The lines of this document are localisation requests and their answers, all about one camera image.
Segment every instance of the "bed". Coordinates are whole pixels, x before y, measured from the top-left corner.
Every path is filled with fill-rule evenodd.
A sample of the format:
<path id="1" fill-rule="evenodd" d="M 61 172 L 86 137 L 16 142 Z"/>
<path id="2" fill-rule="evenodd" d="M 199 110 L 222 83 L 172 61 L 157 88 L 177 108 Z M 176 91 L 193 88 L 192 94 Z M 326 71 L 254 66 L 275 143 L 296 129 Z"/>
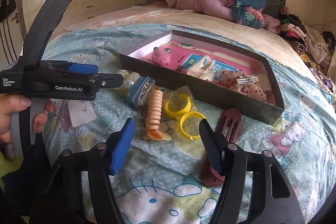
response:
<path id="1" fill-rule="evenodd" d="M 155 16 L 142 16 L 153 11 Z M 246 151 L 260 153 L 269 149 L 276 155 L 297 194 L 307 223 L 336 183 L 336 114 L 331 105 L 333 99 L 317 85 L 290 45 L 264 29 L 256 30 L 191 11 L 136 7 L 128 12 L 138 16 L 120 21 L 116 20 L 122 18 L 117 12 L 101 21 L 95 19 L 72 27 L 71 32 L 47 45 L 43 58 L 96 64 L 100 72 L 116 73 L 120 69 L 119 52 L 171 29 L 211 37 L 263 55 L 279 83 L 285 111 L 273 126 L 243 117 L 237 144 Z M 120 130 L 128 117 L 135 120 L 136 134 L 124 168 L 111 177 L 125 223 L 209 222 L 221 189 L 206 188 L 199 181 L 205 160 L 201 141 L 179 138 L 167 117 L 162 117 L 160 126 L 173 134 L 174 141 L 144 141 L 143 113 L 128 106 L 117 90 L 100 91 L 92 102 L 97 120 L 77 128 L 71 125 L 67 101 L 55 100 L 54 104 L 56 112 L 49 114 L 44 131 L 51 163 L 64 149 L 88 150 Z M 196 105 L 215 128 L 221 110 L 202 102 Z M 288 143 L 281 141 L 284 136 L 290 140 Z M 88 219 L 94 221 L 87 174 L 83 173 L 82 179 Z M 247 216 L 251 181 L 251 175 L 247 175 L 239 221 Z"/>

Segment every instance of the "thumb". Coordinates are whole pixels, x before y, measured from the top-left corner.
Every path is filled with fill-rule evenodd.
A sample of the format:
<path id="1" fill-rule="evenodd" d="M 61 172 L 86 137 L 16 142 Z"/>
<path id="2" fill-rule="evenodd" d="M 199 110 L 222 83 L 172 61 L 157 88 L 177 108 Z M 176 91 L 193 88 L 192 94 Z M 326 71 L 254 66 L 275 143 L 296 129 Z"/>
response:
<path id="1" fill-rule="evenodd" d="M 30 107 L 30 99 L 19 94 L 0 95 L 0 119 L 7 119 L 12 112 L 20 112 Z"/>

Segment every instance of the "blue gripper pad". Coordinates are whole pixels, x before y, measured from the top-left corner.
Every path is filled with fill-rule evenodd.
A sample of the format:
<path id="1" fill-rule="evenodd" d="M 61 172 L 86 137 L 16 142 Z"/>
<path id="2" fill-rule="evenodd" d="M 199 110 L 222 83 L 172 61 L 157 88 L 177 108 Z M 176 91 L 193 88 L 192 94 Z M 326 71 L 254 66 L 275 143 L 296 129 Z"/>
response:
<path id="1" fill-rule="evenodd" d="M 122 168 L 124 164 L 127 152 L 129 150 L 131 141 L 134 136 L 134 132 L 135 132 L 134 121 L 131 118 L 128 118 L 120 131 L 121 133 L 120 139 L 116 144 L 112 153 L 112 165 L 110 167 L 110 170 L 113 175 L 115 175 Z"/>
<path id="2" fill-rule="evenodd" d="M 84 74 L 90 73 L 98 73 L 98 66 L 97 65 L 90 65 L 90 64 L 72 64 L 68 68 L 69 71 L 72 72 L 79 72 Z"/>

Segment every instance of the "metal hair clip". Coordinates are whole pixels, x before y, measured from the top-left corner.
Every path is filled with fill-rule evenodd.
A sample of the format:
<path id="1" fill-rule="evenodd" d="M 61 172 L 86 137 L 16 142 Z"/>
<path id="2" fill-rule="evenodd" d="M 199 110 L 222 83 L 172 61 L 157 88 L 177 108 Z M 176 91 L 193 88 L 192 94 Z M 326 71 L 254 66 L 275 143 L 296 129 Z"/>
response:
<path id="1" fill-rule="evenodd" d="M 257 76 L 253 76 L 253 77 L 243 77 L 243 78 L 238 78 L 237 79 L 237 83 L 238 85 L 244 85 L 247 84 L 249 82 L 251 83 L 255 83 L 258 81 L 258 77 Z"/>

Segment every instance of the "light blue bedsheet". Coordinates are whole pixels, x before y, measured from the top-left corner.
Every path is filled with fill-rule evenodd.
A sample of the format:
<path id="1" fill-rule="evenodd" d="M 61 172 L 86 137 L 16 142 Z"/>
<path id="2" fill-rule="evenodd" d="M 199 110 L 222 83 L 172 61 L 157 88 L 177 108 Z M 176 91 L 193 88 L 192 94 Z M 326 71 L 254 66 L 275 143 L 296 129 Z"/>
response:
<path id="1" fill-rule="evenodd" d="M 119 52 L 170 29 L 200 34 L 254 51 L 239 42 L 201 30 L 139 24 L 62 35 L 47 45 L 43 58 L 96 64 L 102 73 L 116 73 L 120 69 Z M 267 148 L 277 156 L 308 222 L 336 183 L 336 114 L 329 103 L 332 98 L 310 79 L 265 57 L 279 83 L 285 111 L 273 126 L 243 117 L 237 144 L 256 153 Z M 98 119 L 77 128 L 71 126 L 67 101 L 55 100 L 55 105 L 56 113 L 49 114 L 44 132 L 51 163 L 64 149 L 88 150 L 105 141 L 110 133 L 120 130 L 128 117 L 135 119 L 136 134 L 124 168 L 111 177 L 126 223 L 209 222 L 220 189 L 205 188 L 198 180 L 205 159 L 201 141 L 186 141 L 177 135 L 174 135 L 174 141 L 144 141 L 142 114 L 129 107 L 112 89 L 99 91 L 92 102 Z M 221 110 L 202 102 L 197 102 L 197 108 L 214 127 Z M 171 131 L 171 122 L 166 117 L 161 126 Z M 93 211 L 87 183 L 83 184 L 83 191 L 91 219 Z M 240 221 L 247 216 L 250 193 L 251 177 L 248 176 Z"/>

